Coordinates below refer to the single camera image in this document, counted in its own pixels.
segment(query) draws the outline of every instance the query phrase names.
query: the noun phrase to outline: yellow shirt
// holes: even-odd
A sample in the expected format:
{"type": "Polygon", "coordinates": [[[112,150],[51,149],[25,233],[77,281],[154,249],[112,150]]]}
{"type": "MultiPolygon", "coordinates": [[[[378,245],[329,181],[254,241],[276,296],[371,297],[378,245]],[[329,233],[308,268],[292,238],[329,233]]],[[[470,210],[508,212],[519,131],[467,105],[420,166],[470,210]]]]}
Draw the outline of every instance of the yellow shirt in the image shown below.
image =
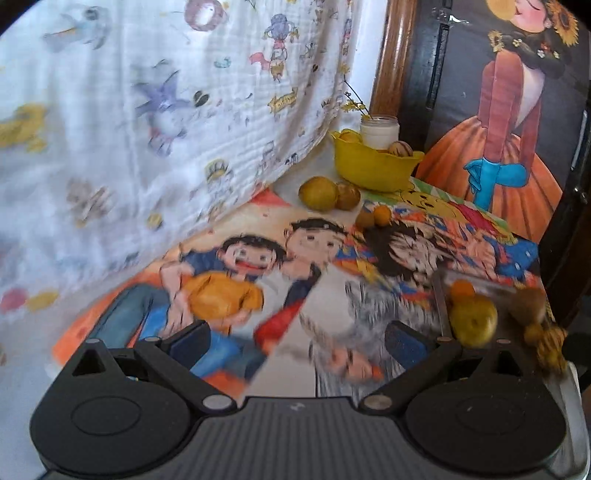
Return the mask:
{"type": "Polygon", "coordinates": [[[218,320],[241,310],[261,310],[262,290],[254,283],[234,280],[225,272],[206,272],[183,287],[196,318],[218,320]]]}

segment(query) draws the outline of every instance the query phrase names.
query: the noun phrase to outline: glass jar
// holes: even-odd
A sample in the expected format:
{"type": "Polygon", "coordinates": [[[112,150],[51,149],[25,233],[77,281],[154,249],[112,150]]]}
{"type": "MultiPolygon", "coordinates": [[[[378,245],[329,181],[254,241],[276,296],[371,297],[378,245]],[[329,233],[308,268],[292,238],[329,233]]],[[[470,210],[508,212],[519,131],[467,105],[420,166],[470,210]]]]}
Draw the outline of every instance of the glass jar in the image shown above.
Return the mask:
{"type": "Polygon", "coordinates": [[[363,144],[376,150],[387,150],[398,141],[400,124],[395,116],[364,115],[361,118],[361,137],[363,144]]]}

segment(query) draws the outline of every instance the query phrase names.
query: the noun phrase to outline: cartoon woman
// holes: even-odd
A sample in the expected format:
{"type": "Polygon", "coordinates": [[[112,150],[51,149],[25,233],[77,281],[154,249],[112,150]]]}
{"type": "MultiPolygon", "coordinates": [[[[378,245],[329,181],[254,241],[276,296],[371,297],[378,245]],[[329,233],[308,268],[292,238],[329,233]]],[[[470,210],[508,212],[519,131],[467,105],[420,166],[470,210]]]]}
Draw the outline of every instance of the cartoon woman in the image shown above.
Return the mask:
{"type": "Polygon", "coordinates": [[[425,156],[417,177],[507,220],[538,242],[562,191],[535,153],[546,77],[559,78],[578,23],[557,0],[486,0],[514,28],[491,31],[496,59],[482,73],[480,108],[425,156]],[[514,132],[520,128],[521,137],[514,132]]]}

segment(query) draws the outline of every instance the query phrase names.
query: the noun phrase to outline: small round fruit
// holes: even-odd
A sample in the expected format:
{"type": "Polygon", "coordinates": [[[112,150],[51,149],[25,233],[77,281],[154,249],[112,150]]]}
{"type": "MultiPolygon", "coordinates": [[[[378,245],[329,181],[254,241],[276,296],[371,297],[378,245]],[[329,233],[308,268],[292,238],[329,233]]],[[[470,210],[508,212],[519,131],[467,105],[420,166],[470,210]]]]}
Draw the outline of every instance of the small round fruit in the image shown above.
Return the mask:
{"type": "Polygon", "coordinates": [[[361,200],[361,192],[357,187],[345,181],[340,181],[336,184],[336,188],[339,192],[336,207],[339,210],[353,210],[357,207],[361,200]]]}
{"type": "Polygon", "coordinates": [[[361,210],[355,219],[355,226],[361,231],[373,228],[375,226],[374,214],[361,210]]]}
{"type": "Polygon", "coordinates": [[[328,212],[335,208],[339,191],[326,177],[312,177],[302,184],[298,196],[309,209],[328,212]]]}
{"type": "Polygon", "coordinates": [[[392,221],[392,211],[387,205],[379,205],[374,208],[374,220],[377,226],[388,226],[392,221]]]}
{"type": "Polygon", "coordinates": [[[361,143],[361,139],[359,138],[358,134],[355,134],[353,132],[345,132],[342,133],[339,138],[345,142],[349,142],[349,143],[361,143]]]}
{"type": "Polygon", "coordinates": [[[526,345],[536,346],[544,336],[544,328],[539,323],[530,323],[525,327],[523,340],[526,345]]]}
{"type": "Polygon", "coordinates": [[[449,288],[449,297],[452,302],[457,302],[465,297],[473,297],[476,295],[474,285],[462,278],[456,280],[449,288]]]}
{"type": "Polygon", "coordinates": [[[397,157],[412,157],[413,148],[406,142],[397,141],[388,147],[388,152],[397,157]]]}
{"type": "Polygon", "coordinates": [[[483,295],[465,297],[456,302],[449,322],[456,339],[467,348],[481,348],[496,332],[498,313],[495,304],[483,295]]]}
{"type": "Polygon", "coordinates": [[[546,318],[546,293],[541,288],[517,290],[508,303],[511,316],[522,326],[542,323],[546,318]]]}

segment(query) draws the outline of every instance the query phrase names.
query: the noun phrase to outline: yellow plastic bowl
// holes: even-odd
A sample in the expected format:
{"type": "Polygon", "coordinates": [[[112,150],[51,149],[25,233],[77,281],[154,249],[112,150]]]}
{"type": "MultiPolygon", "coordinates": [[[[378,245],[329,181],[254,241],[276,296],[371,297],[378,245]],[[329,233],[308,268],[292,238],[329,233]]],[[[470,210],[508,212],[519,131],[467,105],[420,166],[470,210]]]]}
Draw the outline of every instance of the yellow plastic bowl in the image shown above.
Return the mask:
{"type": "Polygon", "coordinates": [[[423,159],[423,152],[412,157],[397,157],[363,145],[361,134],[344,129],[331,132],[335,139],[335,167],[339,175],[351,183],[378,192],[396,192],[408,187],[414,167],[423,159]],[[341,139],[343,134],[355,135],[359,142],[341,139]]]}

